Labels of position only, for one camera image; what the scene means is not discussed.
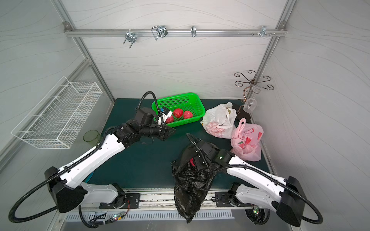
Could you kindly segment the red apple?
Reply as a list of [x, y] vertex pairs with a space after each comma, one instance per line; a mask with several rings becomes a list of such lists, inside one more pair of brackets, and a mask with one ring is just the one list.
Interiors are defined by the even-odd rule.
[[189, 162], [190, 162], [191, 166], [196, 167], [194, 158], [191, 158]]
[[191, 111], [184, 111], [183, 117], [184, 119], [190, 119], [193, 117], [193, 113]]
[[176, 118], [181, 118], [184, 114], [184, 111], [180, 108], [177, 108], [173, 111], [173, 116]]
[[173, 116], [170, 116], [170, 117], [168, 117], [167, 119], [166, 119], [166, 124], [169, 124], [169, 123], [173, 123], [174, 122], [174, 118], [173, 118]]

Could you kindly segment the black plastic bag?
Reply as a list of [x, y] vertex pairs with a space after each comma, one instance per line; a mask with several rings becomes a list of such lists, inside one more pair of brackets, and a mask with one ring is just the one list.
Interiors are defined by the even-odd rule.
[[187, 223], [190, 223], [200, 210], [216, 176], [210, 169], [197, 170], [191, 166], [189, 161], [195, 156], [195, 147], [189, 144], [182, 150], [178, 159], [172, 162], [175, 206]]

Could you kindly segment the white printed plastic bag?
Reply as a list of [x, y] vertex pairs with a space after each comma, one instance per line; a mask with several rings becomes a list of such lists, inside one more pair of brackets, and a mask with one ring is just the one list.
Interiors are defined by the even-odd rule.
[[237, 112], [233, 104], [228, 102], [207, 110], [200, 123], [208, 134], [217, 138], [231, 139], [236, 129], [234, 124], [236, 117]]

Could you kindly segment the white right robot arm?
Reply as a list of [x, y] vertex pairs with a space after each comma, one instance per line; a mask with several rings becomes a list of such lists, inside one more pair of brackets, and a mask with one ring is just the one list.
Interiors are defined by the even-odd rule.
[[237, 186], [237, 202], [274, 211], [281, 220], [295, 227], [299, 227], [302, 221], [316, 225], [323, 223], [322, 214], [306, 198], [296, 178], [285, 179], [269, 174], [201, 139], [196, 139], [192, 144], [200, 157], [199, 166], [214, 173], [224, 172], [255, 186], [255, 189], [242, 184]]

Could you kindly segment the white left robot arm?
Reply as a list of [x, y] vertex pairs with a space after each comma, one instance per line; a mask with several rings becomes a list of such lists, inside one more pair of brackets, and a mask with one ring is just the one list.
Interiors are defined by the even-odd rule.
[[[172, 136], [175, 129], [165, 123], [171, 116], [172, 111], [166, 107], [157, 111], [146, 107], [138, 108], [133, 119], [119, 126], [108, 128], [94, 148], [61, 168], [47, 169], [45, 181], [32, 188], [13, 205], [8, 215], [9, 221], [12, 223], [27, 222], [55, 210], [67, 213], [84, 203], [122, 206], [125, 193], [117, 184], [89, 186], [84, 183], [84, 179], [111, 157], [139, 142], [142, 137], [156, 137], [164, 141]], [[55, 207], [29, 217], [16, 217], [15, 214], [20, 205], [43, 186], [48, 187]]]

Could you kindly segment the pink plastic bag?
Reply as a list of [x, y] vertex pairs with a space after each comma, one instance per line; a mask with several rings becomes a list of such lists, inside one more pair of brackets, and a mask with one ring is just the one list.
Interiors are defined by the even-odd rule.
[[232, 133], [231, 153], [243, 161], [260, 161], [262, 158], [260, 140], [263, 134], [264, 130], [260, 125], [246, 123], [246, 118], [242, 118]]

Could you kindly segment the green plastic basket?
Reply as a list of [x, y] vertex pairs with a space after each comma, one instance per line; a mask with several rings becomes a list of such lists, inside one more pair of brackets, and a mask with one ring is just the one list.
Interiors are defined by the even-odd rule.
[[172, 128], [197, 122], [203, 118], [206, 113], [202, 101], [195, 93], [183, 93], [158, 99], [157, 101], [160, 108], [166, 107], [173, 113], [175, 109], [182, 109], [183, 112], [190, 111], [193, 114], [191, 118], [184, 118], [184, 116], [177, 118], [173, 116], [174, 122], [168, 124], [168, 126]]

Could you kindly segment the green translucent cup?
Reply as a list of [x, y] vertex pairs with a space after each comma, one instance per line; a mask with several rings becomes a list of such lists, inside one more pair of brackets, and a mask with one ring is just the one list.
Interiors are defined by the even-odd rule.
[[90, 146], [97, 146], [100, 143], [101, 139], [102, 136], [97, 130], [87, 131], [83, 136], [83, 140]]

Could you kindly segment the clear glass on stand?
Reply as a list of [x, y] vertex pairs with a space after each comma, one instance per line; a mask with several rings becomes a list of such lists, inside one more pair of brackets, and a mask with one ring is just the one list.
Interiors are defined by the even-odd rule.
[[243, 110], [246, 113], [252, 113], [256, 107], [257, 107], [257, 100], [254, 98], [249, 98], [244, 103]]

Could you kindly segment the metal clamp hook left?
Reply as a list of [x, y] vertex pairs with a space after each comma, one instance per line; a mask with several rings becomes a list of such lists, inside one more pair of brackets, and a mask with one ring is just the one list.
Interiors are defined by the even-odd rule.
[[130, 43], [129, 48], [131, 49], [132, 46], [135, 44], [136, 40], [137, 40], [137, 36], [134, 33], [132, 33], [131, 31], [127, 31], [125, 33], [125, 40], [123, 42], [123, 45], [125, 43]]

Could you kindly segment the metal clamp hook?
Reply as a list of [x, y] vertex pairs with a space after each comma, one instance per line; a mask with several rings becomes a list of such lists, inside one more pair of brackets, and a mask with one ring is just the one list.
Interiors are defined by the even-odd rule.
[[159, 38], [164, 38], [168, 35], [166, 26], [154, 26], [151, 28], [151, 32], [155, 40]]
[[123, 42], [123, 45], [125, 43], [130, 43], [129, 48], [131, 49], [132, 46], [135, 44], [136, 40], [137, 40], [137, 36], [134, 33], [132, 33], [131, 31], [127, 31], [125, 33], [125, 40]]

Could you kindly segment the bronze curled hook stand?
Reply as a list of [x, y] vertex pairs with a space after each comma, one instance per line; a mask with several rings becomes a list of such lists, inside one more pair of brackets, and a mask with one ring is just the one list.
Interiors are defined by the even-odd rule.
[[[248, 75], [252, 75], [254, 74], [254, 77], [256, 76], [256, 71], [253, 71], [253, 70], [248, 70], [247, 71], [247, 74]], [[239, 88], [244, 88], [243, 89], [243, 98], [241, 99], [241, 102], [243, 103], [243, 105], [241, 106], [233, 106], [233, 108], [236, 110], [237, 112], [237, 118], [236, 120], [241, 120], [242, 118], [245, 118], [247, 123], [249, 123], [251, 121], [251, 115], [252, 113], [246, 113], [244, 110], [243, 110], [243, 106], [244, 106], [244, 103], [246, 102], [246, 100], [248, 100], [249, 98], [254, 98], [256, 99], [256, 95], [259, 94], [262, 90], [269, 90], [269, 91], [272, 91], [275, 89], [275, 87], [272, 85], [272, 84], [267, 84], [265, 86], [260, 86], [259, 84], [261, 83], [267, 83], [267, 82], [270, 82], [272, 80], [271, 77], [269, 76], [263, 76], [262, 77], [262, 80], [255, 80], [254, 78], [252, 79], [249, 79], [247, 78], [243, 73], [241, 72], [236, 72], [234, 73], [234, 77], [236, 78], [242, 78], [242, 80], [237, 80], [234, 82], [234, 85], [236, 87], [239, 87]]]

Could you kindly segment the metal clamp hook middle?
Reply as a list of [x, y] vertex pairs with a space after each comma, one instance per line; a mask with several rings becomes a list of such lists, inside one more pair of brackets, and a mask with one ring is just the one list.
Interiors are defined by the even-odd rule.
[[164, 38], [168, 35], [166, 26], [154, 26], [151, 28], [151, 32], [155, 40], [159, 38]]

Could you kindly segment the small metal hook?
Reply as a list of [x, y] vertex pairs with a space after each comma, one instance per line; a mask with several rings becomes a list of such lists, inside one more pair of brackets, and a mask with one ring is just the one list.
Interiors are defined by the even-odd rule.
[[191, 36], [193, 38], [195, 38], [197, 36], [197, 31], [196, 31], [196, 27], [195, 26], [191, 26], [190, 27], [190, 31], [191, 31]]

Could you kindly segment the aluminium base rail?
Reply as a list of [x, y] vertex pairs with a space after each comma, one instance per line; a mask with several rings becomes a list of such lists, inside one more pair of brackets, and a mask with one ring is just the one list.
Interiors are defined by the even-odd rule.
[[[232, 196], [235, 202], [216, 202], [216, 199], [212, 197], [221, 197], [221, 192], [209, 191], [201, 203], [201, 209], [213, 209], [221, 207], [251, 207], [252, 205], [260, 208], [266, 208], [275, 211], [273, 208], [273, 202], [279, 202], [281, 195], [273, 197], [266, 192], [263, 192], [256, 188], [242, 186], [242, 189], [238, 189], [237, 192]], [[92, 189], [88, 192], [81, 202], [77, 202], [69, 206], [67, 209], [58, 207], [59, 212], [66, 213], [74, 210], [78, 206], [92, 207], [100, 209], [125, 209], [130, 207], [131, 209], [176, 209], [175, 206], [175, 195], [173, 191], [133, 191], [126, 192], [124, 196], [120, 196], [113, 192], [112, 189], [104, 187], [102, 190]]]

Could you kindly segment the aluminium crossbar rail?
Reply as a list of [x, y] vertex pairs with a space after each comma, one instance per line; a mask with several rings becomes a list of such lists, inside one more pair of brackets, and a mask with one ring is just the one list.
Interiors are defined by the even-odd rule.
[[[267, 29], [268, 32], [274, 32], [276, 35], [274, 37], [283, 37], [288, 31], [279, 29]], [[153, 34], [150, 29], [76, 29], [71, 31], [65, 31], [67, 37], [70, 38], [104, 38], [112, 37], [119, 38], [125, 37], [125, 33], [131, 31], [138, 38], [150, 38]], [[180, 37], [180, 38], [191, 38], [190, 28], [186, 29], [167, 29], [167, 37]], [[258, 29], [200, 29], [196, 28], [196, 37], [252, 37], [251, 32], [259, 32]]]

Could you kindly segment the metal bracket right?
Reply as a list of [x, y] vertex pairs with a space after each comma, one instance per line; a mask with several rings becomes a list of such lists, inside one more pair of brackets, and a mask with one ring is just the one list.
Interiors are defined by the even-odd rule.
[[251, 32], [252, 36], [259, 36], [259, 37], [271, 37], [275, 36], [276, 34], [274, 32], [268, 32], [266, 26], [262, 26], [259, 32]]

